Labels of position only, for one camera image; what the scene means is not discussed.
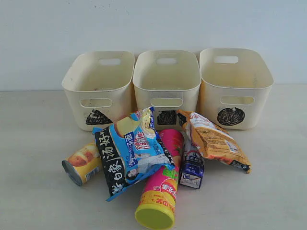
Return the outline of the blue black noodle bag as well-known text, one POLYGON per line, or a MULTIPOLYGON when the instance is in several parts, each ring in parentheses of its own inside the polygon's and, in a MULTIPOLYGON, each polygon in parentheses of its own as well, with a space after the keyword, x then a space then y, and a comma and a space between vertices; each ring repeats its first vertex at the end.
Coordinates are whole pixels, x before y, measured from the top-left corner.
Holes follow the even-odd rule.
POLYGON ((102 160, 111 201, 161 167, 174 169, 171 154, 154 127, 154 108, 148 107, 92 130, 102 160))

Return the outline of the orange snack bag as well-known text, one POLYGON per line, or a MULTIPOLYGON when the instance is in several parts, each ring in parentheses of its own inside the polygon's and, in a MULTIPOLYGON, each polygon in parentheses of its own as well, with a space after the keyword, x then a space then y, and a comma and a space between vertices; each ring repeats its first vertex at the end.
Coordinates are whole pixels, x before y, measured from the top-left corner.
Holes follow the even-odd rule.
POLYGON ((220 126, 202 115, 177 110, 179 124, 200 155, 251 172, 251 163, 238 143, 220 126))

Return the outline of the blue white milk carton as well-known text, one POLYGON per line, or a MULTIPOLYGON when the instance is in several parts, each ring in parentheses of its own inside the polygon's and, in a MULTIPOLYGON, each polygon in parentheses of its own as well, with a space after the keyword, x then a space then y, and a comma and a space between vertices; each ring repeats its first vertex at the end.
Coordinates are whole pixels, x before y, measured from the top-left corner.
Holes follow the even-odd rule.
POLYGON ((204 176, 204 160, 197 148, 187 140, 184 146, 179 183, 200 189, 204 176))

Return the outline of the yellow chips can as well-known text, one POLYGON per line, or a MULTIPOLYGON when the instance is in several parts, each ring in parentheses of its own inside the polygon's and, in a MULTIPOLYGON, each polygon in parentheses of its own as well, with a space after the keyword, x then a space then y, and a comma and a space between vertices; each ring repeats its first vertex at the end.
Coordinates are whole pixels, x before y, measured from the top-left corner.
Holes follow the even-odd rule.
POLYGON ((87 183, 102 170, 102 161, 94 141, 86 144, 62 161, 64 171, 78 186, 87 183))

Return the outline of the pink chips can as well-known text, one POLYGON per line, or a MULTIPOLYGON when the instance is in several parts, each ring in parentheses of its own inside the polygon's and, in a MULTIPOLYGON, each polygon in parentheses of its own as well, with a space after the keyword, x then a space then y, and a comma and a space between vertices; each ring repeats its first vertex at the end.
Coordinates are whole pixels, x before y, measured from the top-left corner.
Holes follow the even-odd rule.
POLYGON ((149 177, 142 192, 135 218, 139 224, 151 230, 166 230, 175 222, 179 169, 184 148, 184 137, 179 131, 165 129, 159 135, 172 156, 175 168, 169 170, 161 167, 149 177))

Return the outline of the cream bin with square mark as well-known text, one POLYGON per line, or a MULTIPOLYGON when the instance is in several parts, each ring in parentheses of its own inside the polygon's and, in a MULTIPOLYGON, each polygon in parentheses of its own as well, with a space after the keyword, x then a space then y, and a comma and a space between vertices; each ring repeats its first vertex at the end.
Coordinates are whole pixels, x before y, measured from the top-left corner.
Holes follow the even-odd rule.
POLYGON ((189 51, 150 50, 139 54, 132 82, 137 108, 154 108, 156 130, 180 130, 177 110, 197 109, 201 74, 195 54, 189 51))

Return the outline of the cream bin with triangle mark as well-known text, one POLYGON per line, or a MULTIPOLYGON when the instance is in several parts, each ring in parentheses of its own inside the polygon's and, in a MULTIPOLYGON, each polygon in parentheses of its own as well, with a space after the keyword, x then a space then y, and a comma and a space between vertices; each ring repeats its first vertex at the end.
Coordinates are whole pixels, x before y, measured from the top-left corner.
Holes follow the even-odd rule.
POLYGON ((62 87, 80 129, 105 128, 132 112, 134 63, 129 51, 93 51, 75 59, 62 87))

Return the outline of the cream bin with circle mark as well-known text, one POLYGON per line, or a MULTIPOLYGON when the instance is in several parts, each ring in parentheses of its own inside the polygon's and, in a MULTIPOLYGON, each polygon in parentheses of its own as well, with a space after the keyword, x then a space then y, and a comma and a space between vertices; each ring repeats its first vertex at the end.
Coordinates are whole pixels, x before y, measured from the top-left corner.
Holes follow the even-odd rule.
POLYGON ((199 113, 225 129, 256 126, 274 83, 256 51, 208 48, 200 52, 199 113))

